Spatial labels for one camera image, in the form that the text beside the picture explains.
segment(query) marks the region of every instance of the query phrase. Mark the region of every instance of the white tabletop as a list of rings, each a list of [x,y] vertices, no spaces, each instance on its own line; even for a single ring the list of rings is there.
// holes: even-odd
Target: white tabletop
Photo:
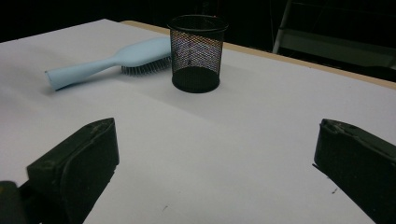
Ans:
[[[176,89],[171,70],[113,67],[53,91],[46,70],[164,34],[101,20],[0,44],[0,180],[70,134],[114,118],[120,165],[85,223],[373,223],[313,167],[322,119],[396,144],[396,90],[223,51],[219,87]]]

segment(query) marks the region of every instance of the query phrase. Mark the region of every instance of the white table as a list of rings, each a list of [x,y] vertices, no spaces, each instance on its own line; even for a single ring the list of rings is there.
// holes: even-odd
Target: white table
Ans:
[[[114,118],[120,165],[85,223],[373,223],[313,167],[322,119],[396,144],[396,90],[227,48],[219,87],[113,67],[53,91],[45,70],[165,36],[101,20],[0,44],[0,180],[90,122]]]

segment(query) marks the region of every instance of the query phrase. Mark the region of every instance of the dark background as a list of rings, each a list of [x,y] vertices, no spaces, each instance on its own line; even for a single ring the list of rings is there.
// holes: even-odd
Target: dark background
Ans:
[[[2,5],[0,42],[101,19],[166,27],[175,16],[206,14],[222,17],[230,24],[226,42],[272,51],[286,4],[287,0],[19,0]],[[395,11],[394,0],[293,0],[286,27],[396,48]],[[345,70],[356,69],[351,64],[301,52],[281,49],[279,53]]]

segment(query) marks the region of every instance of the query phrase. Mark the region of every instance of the metal mesh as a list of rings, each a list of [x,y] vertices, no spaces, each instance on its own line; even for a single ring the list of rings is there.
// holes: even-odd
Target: metal mesh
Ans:
[[[224,31],[219,18],[191,15],[173,19],[171,28],[172,81],[188,92],[213,91],[219,85]]]

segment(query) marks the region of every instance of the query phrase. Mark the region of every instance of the hairbrush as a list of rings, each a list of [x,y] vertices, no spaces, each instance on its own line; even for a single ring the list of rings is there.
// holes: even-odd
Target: hairbrush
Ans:
[[[49,84],[59,90],[79,82],[109,67],[121,66],[127,75],[145,75],[161,71],[171,65],[171,43],[169,37],[156,37],[126,46],[112,57],[46,71]]]

